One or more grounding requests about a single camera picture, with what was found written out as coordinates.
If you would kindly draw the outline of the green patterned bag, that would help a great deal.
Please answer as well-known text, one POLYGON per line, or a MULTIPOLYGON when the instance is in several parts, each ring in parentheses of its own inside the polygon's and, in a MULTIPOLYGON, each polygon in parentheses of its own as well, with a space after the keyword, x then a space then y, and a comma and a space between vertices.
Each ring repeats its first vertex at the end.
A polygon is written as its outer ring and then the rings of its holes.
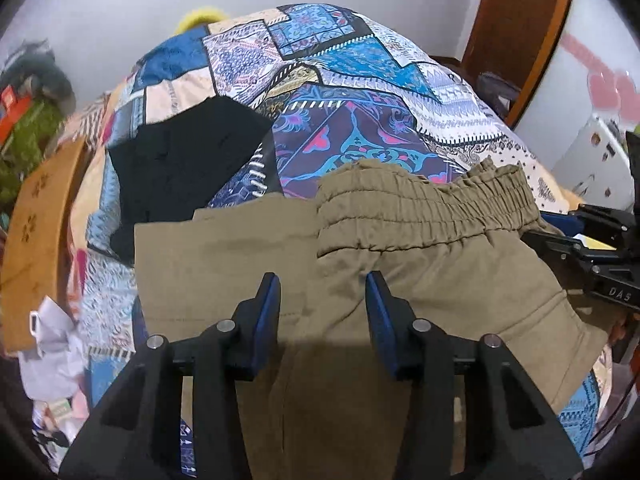
POLYGON ((1 145, 1 207, 10 208, 23 181, 43 161, 44 151, 58 131, 63 115, 48 100, 33 100, 1 145))

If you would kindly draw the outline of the white storage cabinet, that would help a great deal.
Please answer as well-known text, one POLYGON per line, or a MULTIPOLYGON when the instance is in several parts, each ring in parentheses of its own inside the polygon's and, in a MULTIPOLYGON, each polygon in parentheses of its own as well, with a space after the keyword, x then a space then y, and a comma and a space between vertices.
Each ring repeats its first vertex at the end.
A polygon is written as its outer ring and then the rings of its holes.
POLYGON ((590 205, 631 210, 629 158, 610 126, 592 115, 552 169, 556 182, 590 205))

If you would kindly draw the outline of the orange box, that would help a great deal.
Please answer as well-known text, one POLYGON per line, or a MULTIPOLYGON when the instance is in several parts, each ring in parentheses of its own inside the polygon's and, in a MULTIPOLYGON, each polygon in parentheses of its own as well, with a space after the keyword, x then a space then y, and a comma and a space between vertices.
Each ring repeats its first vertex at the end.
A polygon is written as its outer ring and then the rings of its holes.
POLYGON ((13 127, 29 110, 30 104, 32 97, 28 93, 17 93, 10 84, 1 91, 1 145, 6 143, 13 127))

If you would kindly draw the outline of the wooden bed headboard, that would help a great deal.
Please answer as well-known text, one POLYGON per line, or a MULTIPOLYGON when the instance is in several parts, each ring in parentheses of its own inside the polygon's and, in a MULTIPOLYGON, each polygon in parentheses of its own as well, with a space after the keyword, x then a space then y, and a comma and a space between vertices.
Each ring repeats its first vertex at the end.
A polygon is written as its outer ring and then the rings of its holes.
POLYGON ((23 183, 9 225, 1 269, 1 342, 30 350, 30 314, 46 297, 66 306, 70 272, 68 216, 89 160, 85 140, 63 145, 23 183))

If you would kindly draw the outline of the blue patchwork bedspread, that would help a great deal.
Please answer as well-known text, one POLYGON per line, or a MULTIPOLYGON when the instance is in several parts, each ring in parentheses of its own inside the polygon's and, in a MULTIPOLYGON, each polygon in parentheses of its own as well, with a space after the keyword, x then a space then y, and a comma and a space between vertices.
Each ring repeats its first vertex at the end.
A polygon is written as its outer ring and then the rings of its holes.
MULTIPOLYGON (((360 159, 434 184, 457 180, 484 160, 518 166, 539 213, 570 208, 552 175, 466 81, 362 14, 299 3, 189 30, 147 53, 127 79, 70 217, 82 281, 79 330, 90 373, 104 382, 150 332, 134 262, 120 261, 110 247, 120 223, 110 149, 133 139, 140 126, 215 96, 267 117, 271 128, 192 218, 269 193, 314 197, 322 177, 360 159)), ((591 369, 556 411, 578 451, 593 433, 599 400, 591 369)))

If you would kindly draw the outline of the khaki elastic-waist pants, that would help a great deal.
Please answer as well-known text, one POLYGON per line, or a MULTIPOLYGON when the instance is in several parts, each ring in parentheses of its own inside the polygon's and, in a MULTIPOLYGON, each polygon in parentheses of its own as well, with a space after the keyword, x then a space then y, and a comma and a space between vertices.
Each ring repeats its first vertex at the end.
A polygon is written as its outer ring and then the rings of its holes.
POLYGON ((281 282, 278 348, 239 390, 257 479, 387 479, 409 389, 370 343, 364 280, 446 333, 500 336, 562 410, 623 316, 564 289, 522 241, 546 232, 522 168, 484 160, 447 184, 360 159, 321 178, 311 198, 269 193, 183 222, 134 229, 146 327, 170 340, 232 315, 262 276, 281 282))

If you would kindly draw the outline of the black folded garment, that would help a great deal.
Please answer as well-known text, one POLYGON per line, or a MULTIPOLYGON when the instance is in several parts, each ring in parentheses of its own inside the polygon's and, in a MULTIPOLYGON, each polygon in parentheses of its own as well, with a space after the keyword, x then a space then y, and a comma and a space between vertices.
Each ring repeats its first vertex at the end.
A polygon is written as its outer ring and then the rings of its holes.
POLYGON ((119 180, 120 223, 111 250, 134 262, 134 226, 192 218, 249 160, 271 122, 251 108, 215 96, 110 149, 119 180))

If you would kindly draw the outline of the white crumpled cloth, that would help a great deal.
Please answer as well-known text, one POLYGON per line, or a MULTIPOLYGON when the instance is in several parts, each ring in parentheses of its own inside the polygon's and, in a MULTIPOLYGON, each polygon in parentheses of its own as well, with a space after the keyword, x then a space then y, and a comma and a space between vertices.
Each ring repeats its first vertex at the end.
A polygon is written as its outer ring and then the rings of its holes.
POLYGON ((17 352, 26 396, 42 402, 71 398, 80 388, 86 362, 75 321, 45 296, 38 310, 29 312, 28 328, 36 346, 17 352))

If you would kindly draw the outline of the brown wooden door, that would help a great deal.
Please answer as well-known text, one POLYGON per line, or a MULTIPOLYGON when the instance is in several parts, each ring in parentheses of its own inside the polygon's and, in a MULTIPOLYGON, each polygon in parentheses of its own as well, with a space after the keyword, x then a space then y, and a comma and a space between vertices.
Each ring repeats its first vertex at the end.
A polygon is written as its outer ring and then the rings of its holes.
POLYGON ((491 72, 520 89, 504 122, 513 128, 544 74, 570 0, 480 0, 461 66, 472 80, 491 72))

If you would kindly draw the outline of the yellow plush item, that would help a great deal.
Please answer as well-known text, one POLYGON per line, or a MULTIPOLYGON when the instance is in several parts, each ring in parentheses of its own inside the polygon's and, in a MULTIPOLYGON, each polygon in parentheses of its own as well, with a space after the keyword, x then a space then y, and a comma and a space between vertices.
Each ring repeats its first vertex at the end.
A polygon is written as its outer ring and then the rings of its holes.
POLYGON ((228 14, 223 10, 213 8, 212 6, 202 6, 201 8, 186 12, 175 28, 174 35, 180 35, 190 29, 198 26, 209 25, 224 21, 228 18, 228 14))

